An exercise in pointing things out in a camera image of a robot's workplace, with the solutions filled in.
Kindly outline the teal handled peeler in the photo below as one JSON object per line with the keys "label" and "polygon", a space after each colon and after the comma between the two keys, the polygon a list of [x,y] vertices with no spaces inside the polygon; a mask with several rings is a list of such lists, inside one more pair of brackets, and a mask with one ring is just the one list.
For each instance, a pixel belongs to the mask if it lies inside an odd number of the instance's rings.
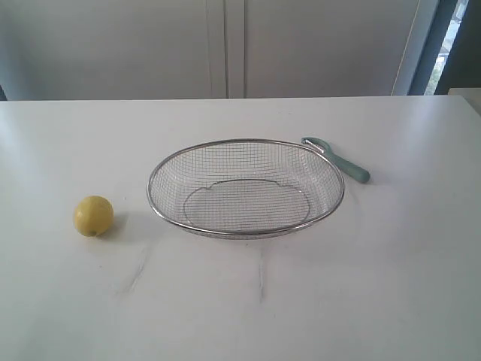
{"label": "teal handled peeler", "polygon": [[304,137],[301,139],[301,143],[309,145],[315,150],[318,150],[326,159],[335,164],[343,173],[347,174],[360,184],[366,184],[371,179],[371,174],[366,169],[355,165],[341,156],[338,156],[326,141],[314,137]]}

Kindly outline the yellow lemon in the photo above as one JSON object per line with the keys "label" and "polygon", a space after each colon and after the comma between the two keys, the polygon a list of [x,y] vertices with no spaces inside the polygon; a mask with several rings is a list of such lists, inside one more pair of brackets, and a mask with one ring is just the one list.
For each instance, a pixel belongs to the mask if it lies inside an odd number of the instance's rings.
{"label": "yellow lemon", "polygon": [[102,235],[113,225],[112,204],[102,196],[87,196],[74,210],[74,227],[86,237]]}

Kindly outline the white cabinet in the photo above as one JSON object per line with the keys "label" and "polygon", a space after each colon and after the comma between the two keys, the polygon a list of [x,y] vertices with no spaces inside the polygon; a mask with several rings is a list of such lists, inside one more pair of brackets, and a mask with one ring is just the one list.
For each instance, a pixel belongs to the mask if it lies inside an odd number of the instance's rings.
{"label": "white cabinet", "polygon": [[435,1],[3,1],[10,100],[405,95]]}

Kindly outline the window frame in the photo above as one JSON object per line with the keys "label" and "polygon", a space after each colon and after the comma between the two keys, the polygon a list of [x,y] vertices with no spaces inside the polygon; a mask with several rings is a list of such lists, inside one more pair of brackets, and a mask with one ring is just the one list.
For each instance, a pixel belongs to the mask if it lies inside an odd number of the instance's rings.
{"label": "window frame", "polygon": [[460,5],[464,11],[454,35],[443,70],[435,86],[435,95],[446,95],[452,88],[480,87],[480,2],[416,1],[413,18],[401,54],[390,94],[392,96],[424,95],[443,54],[443,42],[449,25],[456,20]]}

